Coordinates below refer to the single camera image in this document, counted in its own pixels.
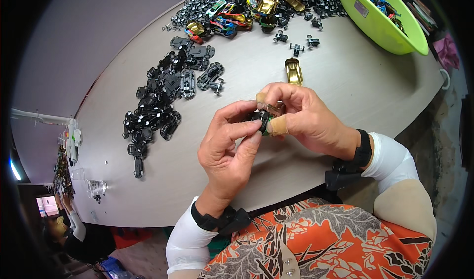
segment gray tabletop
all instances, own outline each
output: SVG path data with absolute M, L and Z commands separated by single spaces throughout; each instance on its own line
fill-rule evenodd
M 234 101 L 253 99 L 269 82 L 286 81 L 284 61 L 293 56 L 289 43 L 306 45 L 306 35 L 320 39 L 298 59 L 303 84 L 314 89 L 345 124 L 394 137 L 428 105 L 443 83 L 440 66 L 430 53 L 403 56 L 384 51 L 349 18 L 323 20 L 319 31 L 303 17 L 290 20 L 288 43 L 274 43 L 258 23 L 233 40 L 216 35 L 206 45 L 211 62 L 225 67 L 225 88 L 217 97 L 197 89 L 192 100 L 178 100 L 181 125 L 167 142 L 156 133 L 144 160 L 145 175 L 133 176 L 134 160 L 122 138 L 127 110 L 137 107 L 135 92 L 146 84 L 146 71 L 171 51 L 169 41 L 182 31 L 162 31 L 170 10 L 131 40 L 98 78 L 77 121 L 82 131 L 79 163 L 90 180 L 109 188 L 101 204 L 89 199 L 84 181 L 73 181 L 74 206 L 84 222 L 110 226 L 174 225 L 208 179 L 197 151 L 214 112 Z M 264 138 L 247 187 L 233 202 L 247 211 L 274 204 L 324 182 L 331 159 L 305 150 L 290 136 L 279 142 Z

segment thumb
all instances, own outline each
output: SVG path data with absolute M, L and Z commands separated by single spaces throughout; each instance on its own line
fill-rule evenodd
M 310 118 L 310 114 L 305 110 L 295 114 L 284 114 L 271 119 L 266 130 L 271 136 L 308 134 L 311 133 Z
M 262 132 L 257 131 L 252 136 L 247 136 L 242 140 L 237 148 L 234 160 L 237 160 L 241 169 L 251 169 L 254 164 L 258 146 L 262 141 Z

